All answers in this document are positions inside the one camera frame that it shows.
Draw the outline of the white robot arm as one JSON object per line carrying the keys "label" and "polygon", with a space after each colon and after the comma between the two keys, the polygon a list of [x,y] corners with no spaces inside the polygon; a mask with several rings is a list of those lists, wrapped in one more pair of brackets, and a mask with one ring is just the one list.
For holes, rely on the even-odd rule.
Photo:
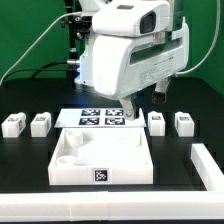
{"label": "white robot arm", "polygon": [[184,0],[80,0],[76,18],[89,33],[75,84],[121,103],[125,118],[138,116],[135,94],[168,79],[189,57]]}

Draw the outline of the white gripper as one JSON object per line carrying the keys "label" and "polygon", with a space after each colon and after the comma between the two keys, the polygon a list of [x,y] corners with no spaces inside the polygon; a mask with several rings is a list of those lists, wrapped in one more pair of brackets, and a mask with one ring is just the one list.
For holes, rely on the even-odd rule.
{"label": "white gripper", "polygon": [[100,35],[93,47],[94,89],[106,98],[121,99],[125,118],[133,121],[137,109],[131,94],[157,82],[152,102],[165,103],[170,84],[167,77],[186,67],[188,55],[186,23],[172,32],[169,42],[161,44],[154,43],[153,35],[140,38]]}

